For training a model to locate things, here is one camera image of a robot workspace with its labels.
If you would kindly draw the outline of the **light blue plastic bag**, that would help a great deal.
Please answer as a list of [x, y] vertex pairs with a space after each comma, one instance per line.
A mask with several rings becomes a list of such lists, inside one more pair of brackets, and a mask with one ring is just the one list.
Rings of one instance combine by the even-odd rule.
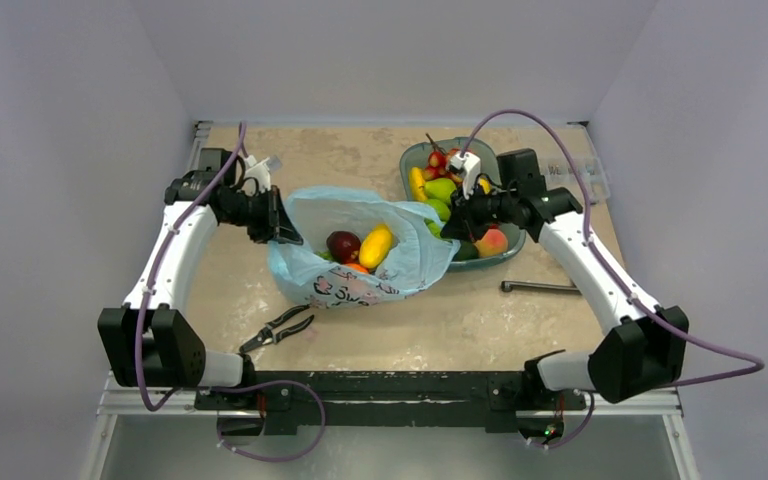
[[[296, 190], [284, 201], [301, 245], [271, 242], [268, 266], [278, 290], [295, 304], [348, 308], [398, 301], [439, 281], [459, 245], [436, 237], [440, 226], [432, 207], [391, 202], [371, 190], [313, 186]], [[322, 258], [326, 239], [343, 230], [363, 237], [379, 225], [394, 235], [394, 245], [372, 273]]]

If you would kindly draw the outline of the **green fake grapes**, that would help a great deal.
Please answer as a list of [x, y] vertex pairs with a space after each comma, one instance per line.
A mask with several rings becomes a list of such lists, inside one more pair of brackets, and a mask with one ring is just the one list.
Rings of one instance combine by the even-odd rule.
[[316, 255], [317, 255], [317, 256], [319, 256], [320, 258], [322, 258], [323, 260], [326, 260], [326, 261], [331, 261], [331, 262], [333, 262], [333, 261], [334, 261], [334, 258], [333, 258], [333, 256], [332, 256], [332, 255], [331, 255], [331, 253], [330, 253], [329, 251], [327, 251], [327, 250], [325, 250], [325, 251], [319, 251], [319, 252], [317, 252], [317, 253], [316, 253]]

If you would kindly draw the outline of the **dark red fake apple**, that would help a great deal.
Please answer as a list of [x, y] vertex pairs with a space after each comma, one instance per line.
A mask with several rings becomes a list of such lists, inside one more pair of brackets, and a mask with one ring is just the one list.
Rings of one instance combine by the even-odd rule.
[[341, 264], [356, 263], [359, 257], [361, 241], [352, 232], [338, 230], [328, 236], [326, 247], [336, 262]]

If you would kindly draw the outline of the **yellow fake mango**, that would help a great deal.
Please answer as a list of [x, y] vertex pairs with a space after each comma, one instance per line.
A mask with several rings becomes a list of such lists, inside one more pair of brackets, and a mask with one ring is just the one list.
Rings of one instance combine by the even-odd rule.
[[394, 235], [386, 224], [380, 224], [362, 241], [358, 261], [368, 270], [376, 269], [389, 254], [394, 242]]

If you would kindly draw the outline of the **orange fake mandarin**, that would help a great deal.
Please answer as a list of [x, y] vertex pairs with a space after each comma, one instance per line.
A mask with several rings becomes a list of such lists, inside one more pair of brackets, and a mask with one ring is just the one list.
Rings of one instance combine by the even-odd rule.
[[350, 269], [352, 269], [354, 271], [363, 273], [363, 274], [369, 274], [370, 273], [367, 268], [365, 268], [364, 266], [362, 266], [360, 264], [357, 264], [357, 263], [346, 263], [346, 264], [343, 264], [343, 266], [347, 267], [347, 268], [350, 268]]

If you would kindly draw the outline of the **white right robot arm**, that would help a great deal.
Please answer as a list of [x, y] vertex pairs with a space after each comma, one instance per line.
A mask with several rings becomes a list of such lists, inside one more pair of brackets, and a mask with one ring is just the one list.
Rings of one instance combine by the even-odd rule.
[[585, 208], [566, 188], [550, 189], [536, 153], [521, 149], [497, 156], [500, 186], [480, 185], [480, 159], [458, 152], [449, 171], [462, 183], [451, 196], [442, 228], [447, 239], [477, 240], [490, 226], [525, 231], [563, 268], [594, 312], [604, 335], [591, 353], [553, 352], [526, 362], [521, 392], [536, 407], [560, 391], [578, 389], [619, 403], [677, 380], [689, 330], [685, 313], [665, 308], [635, 284], [591, 229]]

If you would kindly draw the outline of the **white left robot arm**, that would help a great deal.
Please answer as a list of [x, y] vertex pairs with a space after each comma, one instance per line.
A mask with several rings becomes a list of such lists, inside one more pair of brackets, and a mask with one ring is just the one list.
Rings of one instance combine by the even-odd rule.
[[98, 331], [113, 376], [125, 387], [219, 387], [232, 408], [257, 399], [258, 382], [240, 354], [208, 349], [184, 317], [197, 267], [221, 224], [246, 229], [254, 243], [299, 245], [271, 175], [275, 156], [258, 160], [209, 148], [197, 168], [164, 192], [161, 228], [149, 260], [121, 306], [105, 308]]

